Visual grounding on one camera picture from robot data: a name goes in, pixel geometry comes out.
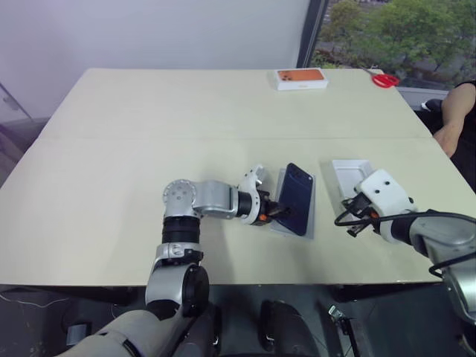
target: person's arm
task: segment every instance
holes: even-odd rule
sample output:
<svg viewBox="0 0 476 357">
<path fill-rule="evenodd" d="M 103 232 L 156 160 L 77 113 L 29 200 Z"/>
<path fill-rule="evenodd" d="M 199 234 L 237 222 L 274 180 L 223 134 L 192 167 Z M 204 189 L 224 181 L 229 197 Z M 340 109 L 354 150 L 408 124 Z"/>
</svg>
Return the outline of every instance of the person's arm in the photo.
<svg viewBox="0 0 476 357">
<path fill-rule="evenodd" d="M 443 151 L 452 157 L 458 146 L 458 140 L 463 130 L 464 118 L 473 108 L 476 98 L 476 87 L 464 83 L 452 89 L 443 101 L 443 128 L 434 133 Z"/>
</svg>

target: black cable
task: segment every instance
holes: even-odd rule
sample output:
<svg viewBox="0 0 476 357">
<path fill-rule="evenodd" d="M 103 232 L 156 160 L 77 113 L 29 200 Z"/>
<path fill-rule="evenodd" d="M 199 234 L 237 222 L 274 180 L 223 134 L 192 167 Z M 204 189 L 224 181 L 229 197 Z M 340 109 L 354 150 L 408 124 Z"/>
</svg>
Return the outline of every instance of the black cable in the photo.
<svg viewBox="0 0 476 357">
<path fill-rule="evenodd" d="M 428 271 L 430 272 L 430 274 L 434 275 L 435 277 L 443 277 L 441 273 L 436 272 L 437 269 L 441 269 L 447 266 L 452 266 L 454 264 L 462 263 L 473 258 L 476 258 L 476 251 L 473 251 L 472 253 L 469 253 L 466 255 L 462 255 L 461 257 L 458 257 L 458 258 L 448 259 L 441 263 L 435 264 L 434 266 L 430 267 Z"/>
<path fill-rule="evenodd" d="M 472 218 L 470 216 L 465 216 L 464 214 L 452 213 L 452 212 L 410 212 L 410 213 L 394 214 L 392 216 L 360 219 L 358 221 L 340 222 L 340 220 L 343 219 L 349 213 L 350 212 L 348 210 L 344 211 L 335 219 L 334 224 L 337 225 L 338 227 L 347 227 L 350 225 L 369 225 L 369 224 L 374 225 L 380 222 L 393 221 L 394 219 L 398 219 L 398 218 L 420 218 L 420 217 L 450 217 L 450 218 L 462 219 L 463 221 L 476 224 L 475 218 Z"/>
</svg>

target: robotic arm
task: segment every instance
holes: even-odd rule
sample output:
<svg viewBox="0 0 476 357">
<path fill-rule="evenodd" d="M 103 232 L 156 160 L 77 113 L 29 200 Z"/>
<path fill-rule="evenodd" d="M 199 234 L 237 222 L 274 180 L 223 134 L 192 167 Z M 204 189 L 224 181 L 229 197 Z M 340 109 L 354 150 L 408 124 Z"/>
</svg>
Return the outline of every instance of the robotic arm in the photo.
<svg viewBox="0 0 476 357">
<path fill-rule="evenodd" d="M 207 329 L 208 275 L 200 266 L 200 219 L 239 217 L 246 225 L 264 225 L 288 209 L 258 190 L 264 169 L 258 165 L 238 187 L 218 181 L 177 180 L 164 191 L 166 205 L 162 244 L 146 288 L 146 309 L 122 314 L 95 335 L 83 339 L 63 357 L 209 356 L 213 336 Z M 417 213 L 413 200 L 384 170 L 377 170 L 355 188 L 357 196 L 343 202 L 336 220 L 356 235 L 368 225 L 389 242 L 412 245 L 442 270 L 459 315 L 476 321 L 476 219 L 455 213 Z M 356 221 L 342 222 L 352 214 Z M 187 331 L 203 332 L 200 341 Z"/>
<path fill-rule="evenodd" d="M 388 242 L 412 245 L 434 264 L 430 272 L 447 285 L 457 314 L 476 324 L 476 219 L 434 210 L 417 213 L 413 199 L 384 170 L 377 170 L 354 190 L 357 196 L 342 202 L 346 210 L 335 224 L 349 227 L 353 237 L 372 225 Z M 358 220 L 342 222 L 348 214 Z"/>
<path fill-rule="evenodd" d="M 200 266 L 200 219 L 239 217 L 246 225 L 264 225 L 287 209 L 258 190 L 265 170 L 257 165 L 238 187 L 219 181 L 177 180 L 164 190 L 162 244 L 146 288 L 146 309 L 129 311 L 83 339 L 63 357 L 209 356 L 212 341 L 177 348 L 184 334 L 208 307 L 208 275 Z M 206 323 L 202 319 L 192 328 Z"/>
</svg>

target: window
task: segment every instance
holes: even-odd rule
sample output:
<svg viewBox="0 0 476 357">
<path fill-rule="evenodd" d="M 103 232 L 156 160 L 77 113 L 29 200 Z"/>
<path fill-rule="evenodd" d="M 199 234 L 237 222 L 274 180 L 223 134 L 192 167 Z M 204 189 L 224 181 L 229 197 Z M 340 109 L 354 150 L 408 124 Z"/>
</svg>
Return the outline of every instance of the window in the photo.
<svg viewBox="0 0 476 357">
<path fill-rule="evenodd" d="M 444 90 L 476 76 L 475 49 L 475 0 L 329 0 L 310 65 Z"/>
</svg>

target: white wall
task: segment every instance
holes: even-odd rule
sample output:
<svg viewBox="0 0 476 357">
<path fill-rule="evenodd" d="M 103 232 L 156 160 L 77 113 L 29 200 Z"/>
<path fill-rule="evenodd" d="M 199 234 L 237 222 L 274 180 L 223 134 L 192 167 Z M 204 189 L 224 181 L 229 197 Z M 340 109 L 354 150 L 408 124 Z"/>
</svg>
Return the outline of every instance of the white wall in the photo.
<svg viewBox="0 0 476 357">
<path fill-rule="evenodd" d="M 40 118 L 91 67 L 295 67 L 308 4 L 0 0 L 0 83 Z"/>
</svg>

